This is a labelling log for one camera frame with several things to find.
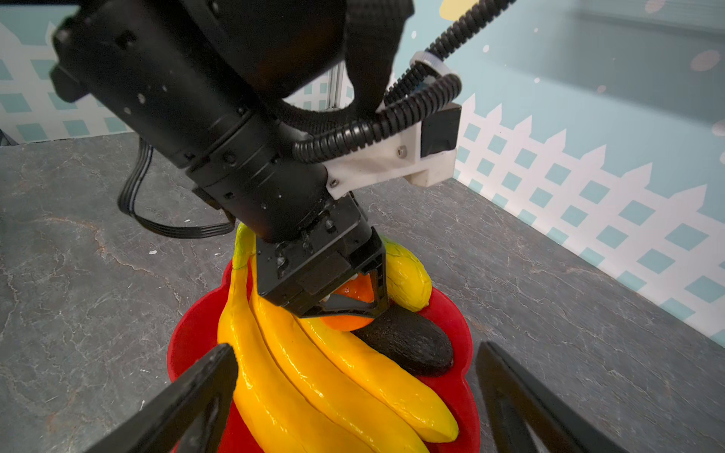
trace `red plate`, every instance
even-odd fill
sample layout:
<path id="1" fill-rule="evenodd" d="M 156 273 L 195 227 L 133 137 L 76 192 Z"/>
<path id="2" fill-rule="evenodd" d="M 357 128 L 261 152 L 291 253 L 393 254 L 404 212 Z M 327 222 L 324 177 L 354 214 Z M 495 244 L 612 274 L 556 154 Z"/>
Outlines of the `red plate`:
<path id="1" fill-rule="evenodd" d="M 171 381 L 175 381 L 198 359 L 217 345 L 217 325 L 229 295 L 231 262 L 224 271 L 222 286 L 211 291 L 181 318 L 176 326 L 166 364 Z M 473 394 L 465 381 L 465 374 L 473 359 L 473 342 L 468 325 L 458 307 L 441 291 L 433 288 L 429 305 L 420 314 L 436 323 L 450 338 L 453 345 L 453 368 L 437 378 L 420 377 L 432 388 L 453 413 L 460 434 L 450 444 L 426 444 L 431 453 L 478 453 L 481 448 L 479 413 Z M 251 433 L 232 404 L 220 453 L 262 453 Z"/>

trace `white dot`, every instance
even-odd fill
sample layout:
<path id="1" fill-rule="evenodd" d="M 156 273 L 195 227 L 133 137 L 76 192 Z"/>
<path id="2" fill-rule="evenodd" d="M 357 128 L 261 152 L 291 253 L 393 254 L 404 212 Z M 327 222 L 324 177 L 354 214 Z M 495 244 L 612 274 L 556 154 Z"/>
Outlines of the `white dot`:
<path id="1" fill-rule="evenodd" d="M 725 137 L 725 120 L 720 120 L 713 125 L 713 134 L 718 137 Z"/>
<path id="2" fill-rule="evenodd" d="M 706 50 L 692 59 L 689 63 L 689 68 L 698 72 L 708 71 L 713 69 L 718 62 L 720 62 L 720 52 Z"/>
<path id="3" fill-rule="evenodd" d="M 657 12 L 665 6 L 665 1 L 666 0 L 647 0 L 647 3 L 645 3 L 645 11 L 650 14 Z"/>

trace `white plastic mount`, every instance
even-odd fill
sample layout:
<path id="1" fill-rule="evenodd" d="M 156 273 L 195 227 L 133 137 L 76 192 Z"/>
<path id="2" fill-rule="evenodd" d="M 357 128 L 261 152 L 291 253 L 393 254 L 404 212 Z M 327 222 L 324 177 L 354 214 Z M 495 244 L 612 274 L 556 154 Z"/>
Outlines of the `white plastic mount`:
<path id="1" fill-rule="evenodd" d="M 401 176 L 430 187 L 453 176 L 455 149 L 421 158 L 421 122 L 374 145 L 324 162 L 327 190 L 337 200 L 356 188 Z"/>

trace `dark avocado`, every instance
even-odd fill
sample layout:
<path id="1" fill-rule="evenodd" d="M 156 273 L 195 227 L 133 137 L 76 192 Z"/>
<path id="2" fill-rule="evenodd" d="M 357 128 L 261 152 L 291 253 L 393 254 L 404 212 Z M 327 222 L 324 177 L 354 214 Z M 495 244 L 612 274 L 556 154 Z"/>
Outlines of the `dark avocado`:
<path id="1" fill-rule="evenodd" d="M 352 332 L 412 375 L 438 376 L 453 366 L 453 346 L 445 332 L 399 305 L 391 304 L 373 322 Z"/>

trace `banana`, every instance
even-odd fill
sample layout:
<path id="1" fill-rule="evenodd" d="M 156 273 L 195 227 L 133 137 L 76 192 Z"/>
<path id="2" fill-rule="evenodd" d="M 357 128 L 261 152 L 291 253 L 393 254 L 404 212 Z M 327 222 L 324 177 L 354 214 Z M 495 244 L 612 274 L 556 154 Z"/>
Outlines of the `banana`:
<path id="1" fill-rule="evenodd" d="M 294 316 L 252 292 L 252 310 L 282 372 L 315 409 L 373 451 L 426 452 L 426 445 L 393 411 L 335 368 Z"/>
<path id="2" fill-rule="evenodd" d="M 436 392 L 350 332 L 335 331 L 319 318 L 298 320 L 340 371 L 405 420 L 427 442 L 452 442 L 458 424 Z"/>
<path id="3" fill-rule="evenodd" d="M 433 283 L 423 263 L 402 245 L 381 236 L 385 244 L 388 296 L 411 312 L 428 306 Z"/>
<path id="4" fill-rule="evenodd" d="M 247 301 L 250 256 L 255 269 L 254 234 L 240 225 L 217 340 L 229 343 L 236 355 L 234 403 L 244 423 L 266 453 L 370 453 L 364 442 L 312 407 L 277 367 Z"/>

